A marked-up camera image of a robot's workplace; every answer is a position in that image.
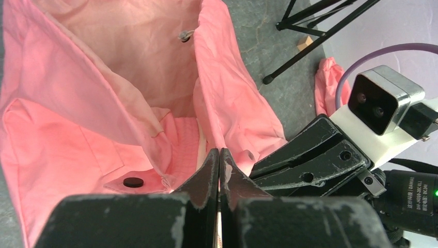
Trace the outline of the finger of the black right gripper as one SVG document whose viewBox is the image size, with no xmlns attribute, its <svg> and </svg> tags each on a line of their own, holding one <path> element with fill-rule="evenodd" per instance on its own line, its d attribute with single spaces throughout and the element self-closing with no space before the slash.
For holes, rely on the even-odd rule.
<svg viewBox="0 0 438 248">
<path fill-rule="evenodd" d="M 304 164 L 344 139 L 343 132 L 326 115 L 318 115 L 291 141 L 257 162 L 250 178 L 261 178 L 289 166 Z"/>
<path fill-rule="evenodd" d="M 255 178 L 255 184 L 276 196 L 328 196 L 368 169 L 370 164 L 354 144 L 343 139 L 304 164 Z"/>
</svg>

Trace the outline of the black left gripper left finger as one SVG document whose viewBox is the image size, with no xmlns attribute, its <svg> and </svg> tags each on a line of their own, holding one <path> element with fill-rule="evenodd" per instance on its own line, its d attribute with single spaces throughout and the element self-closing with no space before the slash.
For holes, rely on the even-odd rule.
<svg viewBox="0 0 438 248">
<path fill-rule="evenodd" d="M 216 247 L 219 161 L 219 150 L 212 149 L 170 194 L 66 197 L 36 247 Z"/>
</svg>

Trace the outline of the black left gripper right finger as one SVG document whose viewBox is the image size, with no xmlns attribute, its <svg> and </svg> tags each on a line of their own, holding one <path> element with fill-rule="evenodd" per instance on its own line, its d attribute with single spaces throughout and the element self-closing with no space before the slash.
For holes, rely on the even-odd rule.
<svg viewBox="0 0 438 248">
<path fill-rule="evenodd" d="M 391 247 L 374 209 L 356 197 L 273 197 L 220 151 L 223 247 Z"/>
</svg>

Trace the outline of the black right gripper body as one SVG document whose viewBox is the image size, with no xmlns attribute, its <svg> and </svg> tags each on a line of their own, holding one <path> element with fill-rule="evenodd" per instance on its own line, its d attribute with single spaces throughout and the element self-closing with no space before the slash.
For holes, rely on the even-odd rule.
<svg viewBox="0 0 438 248">
<path fill-rule="evenodd" d="M 409 171 L 375 169 L 366 180 L 384 180 L 385 192 L 377 197 L 354 179 L 337 191 L 338 196 L 358 196 L 378 213 L 394 247 L 410 247 L 404 231 L 437 238 L 437 168 Z"/>
</svg>

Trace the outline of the pink zip-up jacket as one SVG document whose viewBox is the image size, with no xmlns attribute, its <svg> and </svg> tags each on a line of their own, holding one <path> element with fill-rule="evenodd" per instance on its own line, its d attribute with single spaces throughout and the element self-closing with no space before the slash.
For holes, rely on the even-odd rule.
<svg viewBox="0 0 438 248">
<path fill-rule="evenodd" d="M 226 147 L 286 143 L 223 1 L 4 1 L 1 165 L 23 243 L 65 197 L 169 193 Z"/>
</svg>

